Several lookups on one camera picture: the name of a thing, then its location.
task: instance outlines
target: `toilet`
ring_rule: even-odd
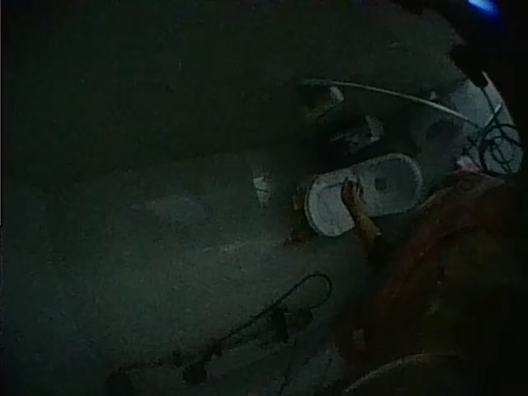
[[[315,176],[304,199],[310,226],[321,235],[336,237],[355,227],[341,200],[346,178],[363,186],[363,200],[370,217],[402,213],[418,203],[422,172],[408,156],[392,153],[335,172]]]

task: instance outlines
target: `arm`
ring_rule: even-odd
[[[381,231],[368,216],[365,202],[361,199],[362,194],[363,190],[359,182],[345,179],[342,184],[341,198],[354,223],[356,223],[357,234],[368,253],[374,246],[376,239],[381,236]]]

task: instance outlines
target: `blue light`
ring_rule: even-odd
[[[493,0],[468,0],[468,3],[491,17],[498,15],[498,7]]]

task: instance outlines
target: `hand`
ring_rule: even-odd
[[[341,199],[349,210],[363,206],[363,187],[359,181],[350,181],[347,177],[341,187]]]

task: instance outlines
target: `cable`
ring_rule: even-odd
[[[352,394],[355,390],[360,388],[363,385],[369,384],[373,380],[377,380],[379,377],[383,377],[387,374],[392,373],[394,370],[402,369],[405,367],[413,365],[422,365],[432,361],[437,360],[454,360],[459,359],[457,355],[448,355],[448,354],[436,354],[436,353],[417,353],[415,355],[409,355],[397,359],[395,361],[390,361],[381,365],[377,369],[369,371],[362,377],[360,377],[356,382],[346,388],[342,394]]]
[[[385,95],[390,95],[392,97],[400,97],[402,99],[405,99],[407,101],[411,101],[413,103],[418,103],[420,105],[429,106],[435,110],[442,111],[446,114],[449,114],[450,116],[454,116],[456,118],[460,118],[464,122],[467,122],[468,124],[474,126],[477,129],[481,128],[481,125],[477,124],[473,120],[471,120],[468,116],[463,115],[462,113],[459,113],[458,111],[455,111],[453,109],[450,109],[449,107],[440,105],[438,103],[435,103],[433,101],[428,101],[427,99],[422,99],[421,97],[415,97],[414,95],[409,95],[407,93],[401,93],[397,91],[391,91],[389,89],[385,88],[378,88],[373,87],[371,85],[365,85],[365,84],[359,84],[357,82],[346,82],[346,81],[337,81],[337,80],[330,80],[326,78],[305,78],[301,82],[303,85],[307,86],[314,86],[314,87],[352,87],[357,89],[362,89],[365,91],[371,91],[371,92],[378,92],[383,93]]]
[[[431,107],[431,108],[433,108],[435,110],[442,111],[442,112],[444,112],[446,114],[449,114],[450,116],[454,116],[456,118],[459,118],[459,119],[463,120],[464,122],[472,125],[474,128],[476,128],[478,130],[478,134],[482,135],[482,137],[480,138],[480,143],[477,143],[477,142],[473,141],[472,139],[468,138],[468,141],[470,142],[471,147],[475,147],[475,148],[478,149],[478,157],[479,157],[479,160],[481,162],[479,167],[481,167],[483,169],[483,171],[485,171],[486,173],[488,173],[488,174],[490,174],[492,176],[500,176],[501,175],[501,173],[499,173],[499,172],[494,172],[494,171],[490,170],[488,165],[484,161],[485,152],[488,151],[489,149],[492,149],[492,151],[490,153],[492,155],[493,160],[495,160],[502,167],[502,169],[504,170],[504,172],[506,174],[513,173],[512,167],[510,166],[510,163],[513,161],[513,157],[510,158],[510,159],[506,159],[504,157],[504,153],[502,152],[502,150],[500,150],[500,144],[502,143],[502,141],[501,141],[501,143],[497,143],[497,139],[496,138],[485,139],[485,136],[490,134],[494,130],[498,129],[500,131],[501,136],[502,136],[502,138],[504,140],[506,140],[510,144],[514,144],[517,147],[520,147],[521,144],[519,142],[517,142],[516,140],[514,140],[511,136],[509,136],[504,131],[504,129],[507,128],[507,127],[516,130],[516,127],[514,125],[508,125],[508,124],[499,123],[499,121],[497,119],[497,113],[502,109],[502,103],[497,107],[497,109],[494,108],[491,98],[489,97],[489,95],[486,92],[486,90],[483,89],[483,88],[481,88],[481,91],[482,91],[484,97],[486,98],[486,102],[488,103],[490,111],[492,112],[490,120],[488,121],[488,123],[485,126],[479,125],[477,122],[471,120],[468,116],[466,116],[466,115],[464,115],[462,113],[459,113],[458,111],[455,111],[453,109],[450,109],[449,107],[440,105],[440,104],[435,103],[433,101],[428,101],[427,99],[423,99],[423,98],[420,98],[420,97],[415,97],[414,95],[409,95],[407,93],[391,91],[389,89],[374,87],[374,86],[366,85],[366,84],[359,84],[358,82],[338,81],[338,80],[332,80],[332,79],[328,79],[328,78],[305,78],[305,79],[301,80],[301,84],[305,85],[305,86],[313,86],[313,87],[331,87],[331,86],[334,86],[334,87],[351,87],[351,88],[361,89],[361,90],[370,91],[370,92],[383,93],[384,95],[389,95],[389,96],[392,96],[392,97],[400,97],[402,99],[405,99],[407,101],[411,101],[413,103],[418,103],[418,104],[421,104],[421,105],[424,105],[424,106],[429,106],[429,107]],[[495,121],[495,125],[490,128],[490,124],[493,121]]]
[[[481,168],[487,174],[492,176],[499,176],[501,173],[495,172],[489,168],[488,162],[486,161],[486,153],[490,153],[493,160],[502,167],[505,173],[513,173],[512,167],[510,165],[515,159],[515,154],[512,153],[509,158],[505,158],[504,153],[500,149],[500,145],[502,145],[504,142],[507,142],[512,148],[515,147],[522,149],[521,143],[518,140],[513,139],[508,133],[505,132],[507,129],[517,131],[517,128],[512,124],[501,123],[493,125],[491,128],[488,128],[486,131],[484,131],[477,146],[478,160],[481,163]],[[495,130],[501,130],[501,134],[499,136],[492,136],[491,138],[488,137]]]
[[[284,393],[284,389],[286,389],[286,386],[288,386],[288,383],[290,382],[291,372],[293,371],[293,368],[294,368],[296,353],[297,353],[297,338],[294,340],[294,343],[291,346],[290,360],[288,361],[288,365],[286,366],[286,371],[284,373],[282,384],[280,384],[280,388],[276,396],[282,396],[282,394]]]
[[[230,332],[228,332],[225,336],[221,337],[217,343],[221,343],[221,342],[224,342],[225,340],[227,340],[228,338],[231,338],[232,336],[234,336],[235,334],[241,332],[242,330],[245,330],[246,328],[250,327],[252,324],[254,324],[258,319],[262,318],[262,317],[265,317],[267,316],[269,313],[271,313],[274,309],[276,309],[285,299],[287,299],[288,297],[290,297],[295,291],[297,291],[297,289],[302,286],[304,283],[306,283],[307,281],[311,280],[311,279],[315,279],[315,278],[322,278],[325,280],[326,284],[327,284],[327,293],[325,294],[325,296],[321,299],[321,301],[319,301],[318,303],[316,303],[315,305],[307,308],[309,310],[312,310],[312,309],[316,309],[316,308],[319,308],[321,305],[325,304],[328,299],[330,298],[330,296],[332,295],[332,292],[333,292],[333,283],[332,283],[332,280],[330,279],[330,276],[326,275],[326,274],[323,274],[322,272],[314,272],[312,274],[309,274],[307,276],[305,276],[303,279],[301,279],[299,282],[297,282],[295,285],[293,285],[288,291],[286,291],[281,297],[279,297],[278,299],[275,300],[274,303],[270,304],[267,306],[267,308],[263,309],[260,313],[256,314],[255,316],[253,316],[252,318],[250,318],[249,320],[247,320],[246,322],[242,323],[241,325],[235,327],[233,330],[231,330]]]
[[[245,330],[246,328],[249,328],[252,326],[256,321],[258,321],[261,318],[266,317],[268,314],[272,313],[275,309],[279,307],[286,299],[288,299],[295,291],[297,291],[302,285],[304,285],[306,282],[311,281],[313,279],[323,279],[326,282],[327,285],[327,292],[324,295],[324,297],[318,301],[316,304],[306,308],[307,310],[317,309],[321,307],[323,304],[325,304],[333,292],[333,282],[330,279],[330,276],[323,274],[322,272],[314,272],[312,274],[309,274],[305,276],[303,279],[301,279],[299,282],[297,282],[295,285],[293,285],[289,290],[287,290],[283,295],[281,295],[278,299],[275,300],[272,304],[268,305],[266,308],[264,308],[261,312],[258,314],[250,317],[246,322],[238,325],[233,330],[225,334],[223,337],[215,340],[208,348],[207,352],[198,359],[195,363],[201,363],[205,364],[215,354],[218,354],[222,350],[222,343],[230,339],[232,336],[240,333],[241,331]],[[158,359],[156,361],[145,361],[145,362],[137,362],[132,363],[130,365],[121,366],[118,371],[120,372],[126,372],[130,370],[148,370],[148,369],[157,369],[160,367],[165,366],[175,366],[175,361],[177,360],[177,357],[173,356],[171,358],[166,359]]]

